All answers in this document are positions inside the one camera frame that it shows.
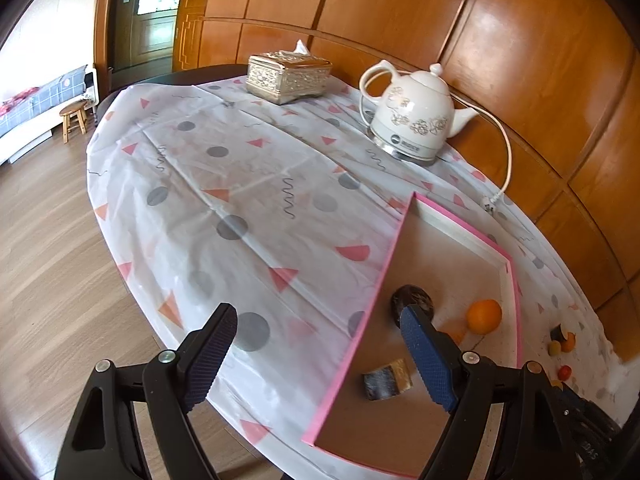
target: tablecloth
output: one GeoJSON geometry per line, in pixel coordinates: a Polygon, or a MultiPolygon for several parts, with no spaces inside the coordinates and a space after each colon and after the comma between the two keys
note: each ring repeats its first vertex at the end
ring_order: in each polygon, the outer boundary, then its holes
{"type": "Polygon", "coordinates": [[[557,253],[450,146],[421,168],[364,134],[359,92],[332,78],[321,98],[277,106],[244,78],[121,92],[88,148],[88,192],[113,258],[162,341],[175,348],[218,303],[238,336],[209,393],[215,408],[294,478],[391,478],[300,442],[372,300],[411,193],[502,246],[518,279],[524,359],[569,381],[616,420],[628,370],[557,253]],[[549,357],[549,329],[577,334],[549,357]]]}

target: electric kettle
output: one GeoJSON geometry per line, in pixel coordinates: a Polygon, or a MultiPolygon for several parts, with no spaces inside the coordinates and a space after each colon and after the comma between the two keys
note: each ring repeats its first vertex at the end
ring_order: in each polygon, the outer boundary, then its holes
{"type": "Polygon", "coordinates": [[[442,66],[435,63],[428,72],[400,75],[391,63],[382,60],[360,78],[362,97],[377,105],[373,120],[369,121],[364,99],[360,99],[362,120],[383,143],[423,164],[433,162],[445,141],[478,115],[472,108],[454,110],[441,74],[442,66]],[[367,92],[367,85],[385,72],[391,73],[391,84],[380,97],[373,97],[367,92]]]}

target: kettle spout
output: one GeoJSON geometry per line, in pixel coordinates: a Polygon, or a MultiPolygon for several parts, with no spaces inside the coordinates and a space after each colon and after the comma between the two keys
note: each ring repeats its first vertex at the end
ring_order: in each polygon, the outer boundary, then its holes
{"type": "Polygon", "coordinates": [[[478,112],[476,112],[473,108],[462,108],[460,110],[455,110],[453,113],[453,123],[451,125],[451,130],[449,131],[449,138],[457,135],[462,128],[465,127],[471,119],[473,119],[478,112]]]}

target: kettle lid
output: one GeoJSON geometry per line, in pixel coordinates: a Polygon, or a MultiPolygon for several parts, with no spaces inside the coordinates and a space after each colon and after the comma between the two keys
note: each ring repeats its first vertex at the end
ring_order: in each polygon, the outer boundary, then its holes
{"type": "Polygon", "coordinates": [[[409,77],[425,85],[427,88],[431,88],[444,95],[449,95],[449,86],[440,78],[441,74],[442,65],[440,63],[434,63],[429,66],[428,72],[426,70],[418,70],[418,72],[409,74],[409,77]]]}

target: table leg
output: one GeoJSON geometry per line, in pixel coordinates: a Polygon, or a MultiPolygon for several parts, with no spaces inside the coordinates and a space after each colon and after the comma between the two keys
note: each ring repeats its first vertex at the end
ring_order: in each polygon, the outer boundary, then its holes
{"type": "Polygon", "coordinates": [[[62,142],[64,144],[69,142],[69,116],[62,116],[62,142]]]}
{"type": "Polygon", "coordinates": [[[80,124],[80,130],[84,135],[86,133],[86,126],[84,125],[84,110],[82,110],[82,108],[78,110],[76,117],[78,117],[78,124],[80,124]]]}

